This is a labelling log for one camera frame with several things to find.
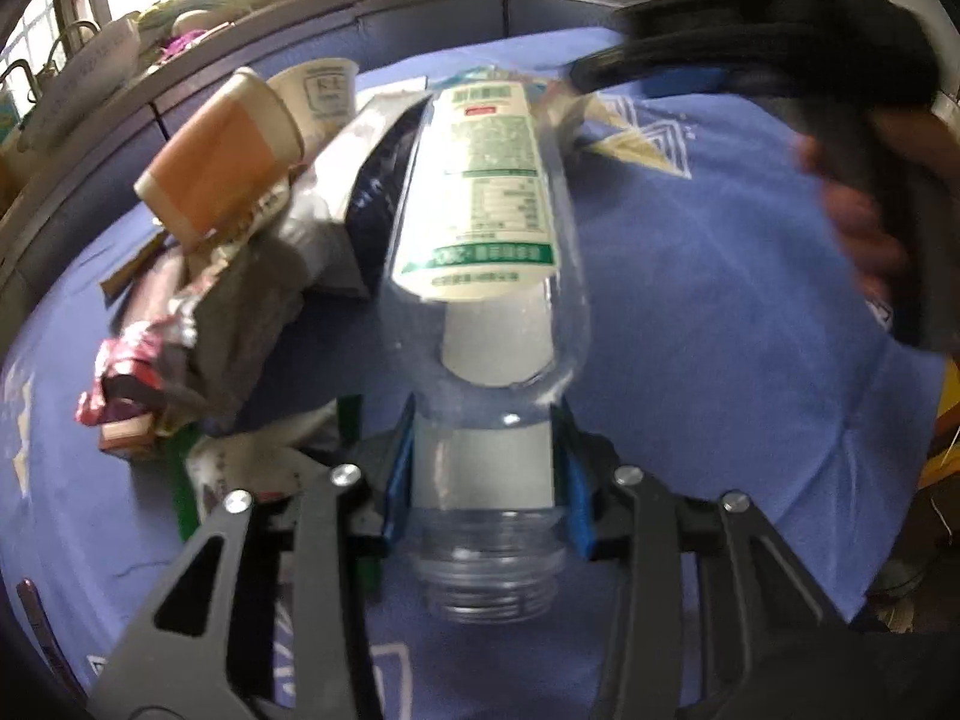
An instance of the bottle label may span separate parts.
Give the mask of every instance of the bottle label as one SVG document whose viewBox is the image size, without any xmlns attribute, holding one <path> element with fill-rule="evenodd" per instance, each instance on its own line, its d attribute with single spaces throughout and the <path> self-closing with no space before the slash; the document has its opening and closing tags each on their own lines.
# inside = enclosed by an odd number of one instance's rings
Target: bottle label
<svg viewBox="0 0 960 720">
<path fill-rule="evenodd" d="M 553 215 L 523 85 L 444 90 L 421 133 L 392 279 L 422 298 L 483 300 L 549 278 Z"/>
</svg>

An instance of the white paper cup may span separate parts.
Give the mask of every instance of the white paper cup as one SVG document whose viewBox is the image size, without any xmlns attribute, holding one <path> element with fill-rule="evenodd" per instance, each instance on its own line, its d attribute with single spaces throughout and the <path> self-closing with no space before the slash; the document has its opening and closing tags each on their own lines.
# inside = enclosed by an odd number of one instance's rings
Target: white paper cup
<svg viewBox="0 0 960 720">
<path fill-rule="evenodd" d="M 356 114 L 357 71 L 349 59 L 314 59 L 268 81 L 293 114 L 306 154 L 326 146 Z"/>
</svg>

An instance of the yellow object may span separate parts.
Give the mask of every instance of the yellow object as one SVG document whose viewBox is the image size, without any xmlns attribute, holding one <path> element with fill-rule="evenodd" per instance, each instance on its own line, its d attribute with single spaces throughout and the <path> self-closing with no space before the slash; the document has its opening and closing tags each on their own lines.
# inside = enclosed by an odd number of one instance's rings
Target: yellow object
<svg viewBox="0 0 960 720">
<path fill-rule="evenodd" d="M 956 362 L 949 360 L 944 374 L 944 389 L 940 393 L 940 408 L 937 410 L 937 416 L 944 415 L 957 404 L 960 404 L 960 371 L 957 370 Z M 926 462 L 920 474 L 919 488 L 922 490 L 929 487 L 958 471 L 960 471 L 960 440 L 954 445 L 953 450 L 941 452 Z"/>
</svg>

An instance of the clear plastic bottle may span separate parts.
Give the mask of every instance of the clear plastic bottle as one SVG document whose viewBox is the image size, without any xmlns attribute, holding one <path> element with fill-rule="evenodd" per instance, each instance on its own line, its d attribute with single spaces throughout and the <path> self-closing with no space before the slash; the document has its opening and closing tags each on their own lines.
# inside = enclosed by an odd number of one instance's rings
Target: clear plastic bottle
<svg viewBox="0 0 960 720">
<path fill-rule="evenodd" d="M 589 305 L 562 156 L 522 84 L 427 106 L 379 304 L 416 394 L 407 551 L 429 607 L 544 613 L 565 552 L 550 408 L 587 356 Z"/>
</svg>

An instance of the paper cup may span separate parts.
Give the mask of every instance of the paper cup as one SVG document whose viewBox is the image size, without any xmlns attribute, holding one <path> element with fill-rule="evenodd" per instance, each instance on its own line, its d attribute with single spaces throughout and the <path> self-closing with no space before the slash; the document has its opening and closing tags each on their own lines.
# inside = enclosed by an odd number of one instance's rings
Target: paper cup
<svg viewBox="0 0 960 720">
<path fill-rule="evenodd" d="M 326 146 L 356 114 L 357 70 L 349 59 L 315 59 L 268 81 L 293 114 L 307 154 Z"/>
<path fill-rule="evenodd" d="M 190 251 L 242 215 L 304 157 L 296 122 L 256 73 L 240 68 L 150 163 L 133 189 Z"/>
</svg>

